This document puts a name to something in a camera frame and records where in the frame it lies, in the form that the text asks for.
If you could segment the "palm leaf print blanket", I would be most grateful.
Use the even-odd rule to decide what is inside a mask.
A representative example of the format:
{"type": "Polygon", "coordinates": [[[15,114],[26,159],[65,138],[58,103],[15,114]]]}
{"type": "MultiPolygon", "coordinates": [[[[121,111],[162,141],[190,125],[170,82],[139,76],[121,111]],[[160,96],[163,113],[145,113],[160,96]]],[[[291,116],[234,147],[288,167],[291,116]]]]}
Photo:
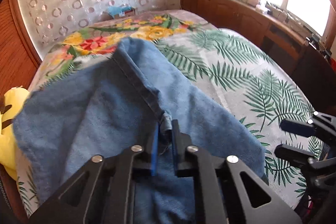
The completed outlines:
{"type": "MultiPolygon", "coordinates": [[[[274,149],[285,143],[319,156],[322,143],[279,127],[285,118],[305,121],[313,112],[313,106],[294,81],[266,53],[230,30],[187,32],[151,43],[195,87],[225,108],[259,141],[264,149],[264,173],[270,187],[290,207],[296,207],[306,189],[305,179],[297,168],[276,158],[274,149]]],[[[113,54],[93,58],[82,69],[106,61],[113,54]]],[[[57,81],[44,84],[31,94],[57,81]]],[[[18,191],[27,215],[32,215],[42,202],[37,196],[31,163],[19,148],[17,169],[18,191]]]]}

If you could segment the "blue denim jeans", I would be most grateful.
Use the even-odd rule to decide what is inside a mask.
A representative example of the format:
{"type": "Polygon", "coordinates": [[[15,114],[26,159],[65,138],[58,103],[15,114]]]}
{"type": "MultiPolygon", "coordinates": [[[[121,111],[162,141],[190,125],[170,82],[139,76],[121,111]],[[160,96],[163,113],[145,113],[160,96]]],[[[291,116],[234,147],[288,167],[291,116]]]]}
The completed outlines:
{"type": "Polygon", "coordinates": [[[193,223],[193,181],[173,173],[172,120],[211,155],[235,155],[264,175],[259,141],[146,40],[122,39],[110,59],[33,92],[13,129],[40,202],[93,155],[118,155],[157,131],[158,171],[137,185],[134,221],[193,223]]]}

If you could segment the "long wooden side cabinet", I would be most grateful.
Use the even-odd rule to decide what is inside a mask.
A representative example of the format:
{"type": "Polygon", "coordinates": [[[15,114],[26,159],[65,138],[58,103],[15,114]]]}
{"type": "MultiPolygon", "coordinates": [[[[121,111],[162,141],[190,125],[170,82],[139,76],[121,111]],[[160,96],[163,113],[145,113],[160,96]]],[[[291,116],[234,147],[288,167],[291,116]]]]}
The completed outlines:
{"type": "Polygon", "coordinates": [[[218,28],[244,36],[268,54],[315,110],[335,114],[335,71],[318,50],[288,26],[236,0],[180,0],[181,8],[218,28]]]}

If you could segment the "yellow plush toy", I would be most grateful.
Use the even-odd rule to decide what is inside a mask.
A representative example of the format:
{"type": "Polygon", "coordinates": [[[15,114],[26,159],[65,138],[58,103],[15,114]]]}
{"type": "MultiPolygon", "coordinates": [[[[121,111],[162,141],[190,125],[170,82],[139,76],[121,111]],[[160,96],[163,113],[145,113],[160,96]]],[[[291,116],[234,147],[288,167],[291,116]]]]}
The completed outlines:
{"type": "Polygon", "coordinates": [[[17,180],[15,149],[17,147],[13,133],[13,120],[22,110],[30,92],[23,87],[9,89],[1,97],[1,165],[13,179],[17,180]]]}

